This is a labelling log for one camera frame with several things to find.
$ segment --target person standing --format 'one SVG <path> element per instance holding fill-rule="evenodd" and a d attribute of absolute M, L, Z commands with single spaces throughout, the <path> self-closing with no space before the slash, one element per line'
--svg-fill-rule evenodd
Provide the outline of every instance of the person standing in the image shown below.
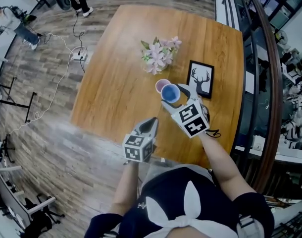
<path fill-rule="evenodd" d="M 30 43 L 32 50 L 35 50 L 40 42 L 40 37 L 29 31 L 23 23 L 18 19 L 11 9 L 0 7 L 0 17 L 2 26 L 6 29 L 13 30 L 16 35 Z"/>
<path fill-rule="evenodd" d="M 71 0 L 72 7 L 77 11 L 83 11 L 83 16 L 87 17 L 94 11 L 93 7 L 88 7 L 86 0 L 78 0 L 80 3 L 77 3 L 76 0 Z"/>

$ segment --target shoe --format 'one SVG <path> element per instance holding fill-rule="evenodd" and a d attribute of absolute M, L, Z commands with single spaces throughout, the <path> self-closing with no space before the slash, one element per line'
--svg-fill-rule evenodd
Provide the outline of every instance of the shoe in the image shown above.
<path fill-rule="evenodd" d="M 88 12 L 83 13 L 84 18 L 86 18 L 89 14 L 91 14 L 94 11 L 93 7 L 90 7 L 90 10 Z"/>
<path fill-rule="evenodd" d="M 32 44 L 31 44 L 31 49 L 32 49 L 32 50 L 35 50 L 35 49 L 37 48 L 38 44 L 40 43 L 40 40 L 41 40 L 41 39 L 40 39 L 40 37 L 39 37 L 39 41 L 38 41 L 37 44 L 35 44 L 35 45 L 32 45 Z"/>

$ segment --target picture frame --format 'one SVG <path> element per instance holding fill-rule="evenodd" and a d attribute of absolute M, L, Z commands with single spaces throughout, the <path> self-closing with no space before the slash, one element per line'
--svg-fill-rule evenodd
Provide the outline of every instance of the picture frame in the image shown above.
<path fill-rule="evenodd" d="M 213 80 L 214 66 L 190 60 L 186 84 L 194 87 L 202 97 L 211 99 Z"/>

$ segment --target floor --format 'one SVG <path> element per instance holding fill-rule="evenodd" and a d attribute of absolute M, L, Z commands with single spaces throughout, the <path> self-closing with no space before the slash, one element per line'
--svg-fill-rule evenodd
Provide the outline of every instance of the floor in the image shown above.
<path fill-rule="evenodd" d="M 82 41 L 89 51 L 85 69 L 117 8 L 127 3 L 162 5 L 215 18 L 214 0 L 88 0 L 95 11 L 86 19 L 80 17 L 75 26 L 77 36 L 85 32 Z M 72 32 L 76 20 L 74 11 L 62 11 L 55 5 L 52 9 L 44 6 L 34 14 L 38 16 L 33 24 L 37 32 L 62 36 L 69 48 L 80 45 Z M 68 56 L 64 42 L 58 37 L 51 37 L 46 44 L 42 42 L 35 51 L 19 38 L 15 39 L 0 82 L 8 85 L 13 76 L 17 77 L 11 96 L 19 103 L 27 104 L 32 92 L 37 93 L 30 119 L 35 112 L 41 117 L 49 106 L 56 85 L 66 72 Z M 119 145 L 84 133 L 69 123 L 83 74 L 80 63 L 72 61 L 51 109 L 42 119 L 20 130 L 13 131 L 24 123 L 26 110 L 0 105 L 0 137 L 13 131 L 10 141 L 16 150 L 10 154 L 16 164 L 23 167 L 14 176 L 16 184 L 34 202 L 40 192 L 55 196 L 56 211 L 66 215 L 60 225 L 42 237 L 83 237 L 90 219 L 109 210 L 122 174 L 124 159 Z M 140 166 L 141 178 L 147 169 L 146 164 Z"/>

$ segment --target white bow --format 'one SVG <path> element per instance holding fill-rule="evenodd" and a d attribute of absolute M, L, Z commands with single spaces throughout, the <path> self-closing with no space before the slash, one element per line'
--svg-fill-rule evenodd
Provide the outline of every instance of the white bow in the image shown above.
<path fill-rule="evenodd" d="M 210 238 L 238 238 L 231 228 L 209 220 L 197 220 L 201 213 L 201 200 L 194 184 L 189 181 L 184 195 L 184 216 L 168 220 L 165 212 L 152 198 L 146 197 L 148 218 L 162 229 L 147 235 L 145 238 L 164 238 L 174 228 L 191 226 Z"/>

